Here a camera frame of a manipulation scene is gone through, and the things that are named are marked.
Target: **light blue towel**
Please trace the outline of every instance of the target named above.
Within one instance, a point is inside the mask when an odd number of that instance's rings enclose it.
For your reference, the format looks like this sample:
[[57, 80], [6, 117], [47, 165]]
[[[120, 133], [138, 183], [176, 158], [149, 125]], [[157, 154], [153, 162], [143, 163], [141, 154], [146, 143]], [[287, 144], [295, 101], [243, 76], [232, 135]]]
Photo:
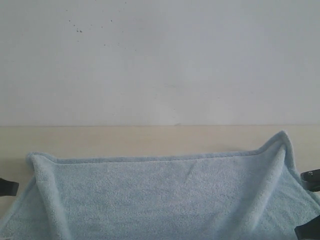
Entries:
[[13, 240], [295, 240], [320, 214], [279, 132], [255, 151], [26, 158], [34, 178], [0, 224]]

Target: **towel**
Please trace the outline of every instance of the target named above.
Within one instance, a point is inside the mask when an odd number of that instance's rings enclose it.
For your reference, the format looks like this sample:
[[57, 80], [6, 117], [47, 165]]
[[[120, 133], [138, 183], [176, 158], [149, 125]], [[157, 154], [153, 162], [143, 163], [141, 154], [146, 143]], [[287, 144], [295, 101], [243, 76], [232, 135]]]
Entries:
[[0, 223], [11, 240], [295, 240], [320, 214], [283, 131], [254, 151], [62, 159], [27, 155], [34, 177]]

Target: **white wall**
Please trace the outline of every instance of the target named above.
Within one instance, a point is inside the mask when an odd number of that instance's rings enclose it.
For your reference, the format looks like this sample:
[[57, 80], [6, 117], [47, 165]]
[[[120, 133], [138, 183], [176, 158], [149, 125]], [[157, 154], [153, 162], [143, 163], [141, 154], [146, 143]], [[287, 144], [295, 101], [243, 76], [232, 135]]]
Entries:
[[319, 77], [319, 0], [0, 2], [0, 126], [320, 124]]

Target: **terry cloth fabric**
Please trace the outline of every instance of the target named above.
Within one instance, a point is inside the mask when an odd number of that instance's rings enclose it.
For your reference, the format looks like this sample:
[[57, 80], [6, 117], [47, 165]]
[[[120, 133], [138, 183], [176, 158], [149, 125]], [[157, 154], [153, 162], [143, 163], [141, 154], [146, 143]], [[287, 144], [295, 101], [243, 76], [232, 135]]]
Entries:
[[254, 151], [26, 157], [34, 177], [0, 223], [13, 240], [295, 240], [320, 214], [279, 132]]

